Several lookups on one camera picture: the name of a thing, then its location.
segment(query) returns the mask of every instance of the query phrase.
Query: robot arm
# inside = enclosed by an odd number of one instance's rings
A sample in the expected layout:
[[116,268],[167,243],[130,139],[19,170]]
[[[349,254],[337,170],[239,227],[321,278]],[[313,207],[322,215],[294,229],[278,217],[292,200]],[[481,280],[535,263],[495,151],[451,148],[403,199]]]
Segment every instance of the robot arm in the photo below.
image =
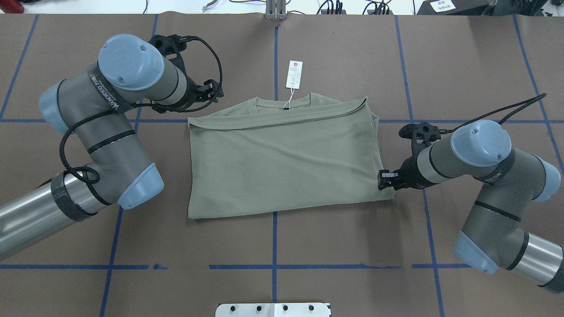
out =
[[471,175],[484,185],[456,241],[456,256],[488,274],[502,267],[564,292],[562,246],[519,228],[530,201],[545,201],[558,190],[558,170],[512,147],[507,132],[490,120],[463,126],[432,145],[440,139],[437,127],[423,122],[406,130],[412,132],[414,155],[393,173],[380,171],[379,188],[423,189]]
[[[156,102],[153,109],[162,113],[223,96],[221,79],[219,84],[210,80],[198,86],[186,76],[179,52],[189,40],[155,36],[149,44],[130,34],[114,36],[96,63],[41,96],[46,121],[67,134],[76,126],[92,162],[87,164],[90,169],[68,169],[0,206],[0,260],[106,206],[117,202],[131,209],[162,191],[161,175],[124,113],[143,98]],[[177,57],[168,60],[169,54]]]

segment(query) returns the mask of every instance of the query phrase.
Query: price tag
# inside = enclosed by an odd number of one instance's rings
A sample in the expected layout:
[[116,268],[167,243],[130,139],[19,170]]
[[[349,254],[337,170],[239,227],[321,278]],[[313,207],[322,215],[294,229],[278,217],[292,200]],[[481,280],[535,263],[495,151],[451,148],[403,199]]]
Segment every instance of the price tag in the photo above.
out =
[[302,80],[302,65],[299,60],[291,60],[288,67],[288,78],[286,78],[286,88],[299,89],[299,82]]
[[451,0],[439,0],[435,2],[431,2],[431,7],[435,12],[443,12],[456,9],[455,5],[452,3]]

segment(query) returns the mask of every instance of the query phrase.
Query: t-shirt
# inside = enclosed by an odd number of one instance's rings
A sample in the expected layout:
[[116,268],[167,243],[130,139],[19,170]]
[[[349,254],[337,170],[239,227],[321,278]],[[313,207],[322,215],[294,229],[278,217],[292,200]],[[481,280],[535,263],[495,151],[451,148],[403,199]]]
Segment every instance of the t-shirt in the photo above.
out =
[[392,188],[378,190],[378,117],[367,98],[311,93],[285,103],[253,98],[188,119],[189,218],[393,198]]

